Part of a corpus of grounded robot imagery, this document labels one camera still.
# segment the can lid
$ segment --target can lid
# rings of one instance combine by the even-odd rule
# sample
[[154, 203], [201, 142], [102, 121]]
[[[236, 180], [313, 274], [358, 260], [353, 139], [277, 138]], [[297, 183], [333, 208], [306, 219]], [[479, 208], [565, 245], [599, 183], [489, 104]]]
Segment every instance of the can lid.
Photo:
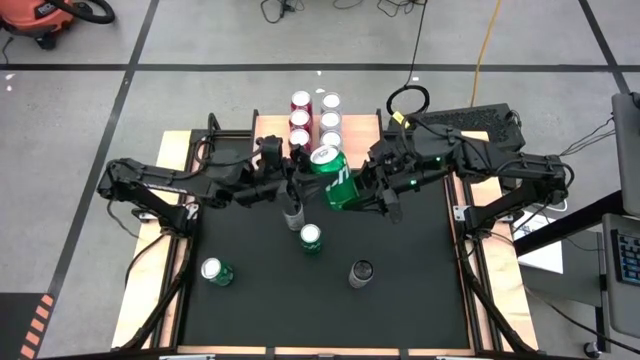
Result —
[[295, 129], [289, 134], [289, 142], [293, 145], [307, 145], [309, 138], [309, 133], [304, 129]]
[[311, 153], [311, 162], [316, 165], [324, 165], [338, 157], [340, 150], [334, 145], [322, 145]]
[[311, 102], [311, 95], [306, 91], [296, 91], [291, 97], [291, 102], [296, 106], [304, 106]]
[[335, 131], [327, 131], [322, 135], [322, 144], [339, 148], [342, 145], [342, 137]]
[[335, 111], [327, 111], [322, 114], [320, 122], [325, 126], [335, 127], [340, 123], [340, 115]]
[[373, 276], [373, 265], [367, 260], [359, 260], [353, 264], [353, 275], [360, 280], [368, 280]]
[[210, 258], [205, 260], [202, 263], [202, 276], [205, 279], [213, 279], [220, 273], [220, 269], [222, 268], [222, 264], [220, 264], [220, 260], [216, 258]]
[[320, 228], [313, 224], [307, 224], [300, 230], [300, 238], [306, 243], [316, 242], [320, 239]]
[[298, 126], [306, 125], [310, 118], [309, 113], [302, 109], [293, 111], [290, 117], [291, 123]]
[[338, 96], [338, 94], [327, 94], [322, 99], [322, 103], [324, 104], [324, 106], [333, 109], [340, 105], [340, 97]]

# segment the green soda can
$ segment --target green soda can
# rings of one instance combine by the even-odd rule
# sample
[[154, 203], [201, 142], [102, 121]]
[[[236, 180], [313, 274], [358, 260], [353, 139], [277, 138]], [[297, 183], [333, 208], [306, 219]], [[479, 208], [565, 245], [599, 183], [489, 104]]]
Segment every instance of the green soda can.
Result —
[[315, 174], [336, 174], [338, 178], [325, 188], [329, 206], [342, 210], [342, 205], [358, 197], [347, 157], [333, 145], [322, 145], [311, 153], [311, 170]]
[[216, 258], [209, 258], [200, 268], [202, 277], [220, 286], [227, 286], [233, 280], [233, 269]]
[[322, 249], [322, 241], [320, 240], [320, 228], [307, 224], [300, 230], [300, 244], [304, 248], [304, 251], [309, 254], [316, 254]]

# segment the yellow cable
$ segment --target yellow cable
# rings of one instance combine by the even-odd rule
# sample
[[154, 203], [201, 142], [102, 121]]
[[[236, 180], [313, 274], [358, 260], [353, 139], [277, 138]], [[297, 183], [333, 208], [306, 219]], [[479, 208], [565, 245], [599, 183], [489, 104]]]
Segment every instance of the yellow cable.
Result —
[[484, 57], [485, 50], [487, 50], [487, 44], [489, 43], [489, 38], [491, 37], [491, 30], [493, 29], [493, 24], [496, 22], [496, 18], [498, 17], [498, 11], [500, 10], [500, 5], [502, 5], [502, 0], [498, 0], [496, 2], [496, 9], [493, 10], [493, 15], [491, 16], [491, 21], [489, 21], [489, 27], [487, 28], [487, 35], [484, 37], [484, 42], [482, 43], [482, 49], [480, 49], [480, 56], [478, 56], [478, 63], [476, 64], [476, 72], [473, 75], [473, 92], [471, 93], [471, 105], [476, 102], [476, 91], [478, 91], [478, 75], [480, 74], [480, 65], [482, 65], [482, 58]]

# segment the orange vacuum cleaner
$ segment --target orange vacuum cleaner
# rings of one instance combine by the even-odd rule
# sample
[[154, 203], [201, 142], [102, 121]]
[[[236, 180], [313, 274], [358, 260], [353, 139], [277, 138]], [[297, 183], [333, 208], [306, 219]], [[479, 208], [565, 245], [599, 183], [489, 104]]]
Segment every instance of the orange vacuum cleaner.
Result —
[[116, 16], [105, 0], [90, 0], [104, 10], [94, 15], [87, 3], [72, 0], [0, 0], [0, 25], [10, 33], [28, 36], [45, 50], [56, 46], [56, 35], [68, 29], [74, 18], [94, 24], [110, 24]]

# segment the silver can top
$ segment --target silver can top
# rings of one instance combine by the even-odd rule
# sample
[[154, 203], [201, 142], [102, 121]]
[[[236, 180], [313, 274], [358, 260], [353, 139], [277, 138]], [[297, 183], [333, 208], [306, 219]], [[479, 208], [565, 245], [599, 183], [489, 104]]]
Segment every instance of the silver can top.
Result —
[[300, 230], [300, 238], [308, 244], [314, 243], [320, 239], [320, 228], [313, 224], [307, 224]]
[[311, 95], [306, 91], [296, 91], [291, 97], [291, 102], [295, 106], [305, 106], [311, 102]]
[[222, 264], [220, 263], [220, 260], [216, 258], [209, 258], [202, 263], [200, 272], [202, 273], [202, 277], [205, 279], [213, 279], [220, 274], [221, 268]]
[[322, 104], [329, 109], [335, 109], [340, 106], [340, 96], [336, 93], [328, 93], [322, 98]]
[[311, 162], [316, 165], [328, 164], [338, 157], [340, 150], [333, 145], [322, 145], [311, 153]]
[[309, 143], [309, 133], [304, 129], [295, 129], [289, 134], [289, 142], [293, 145], [307, 145]]
[[342, 146], [342, 137], [336, 131], [327, 131], [322, 135], [320, 140], [322, 145], [333, 145], [337, 148]]
[[291, 113], [290, 119], [293, 125], [303, 126], [309, 122], [309, 119], [311, 119], [311, 117], [305, 110], [298, 109]]
[[320, 120], [322, 125], [328, 127], [336, 127], [340, 124], [340, 114], [335, 111], [327, 111], [322, 114], [322, 119]]

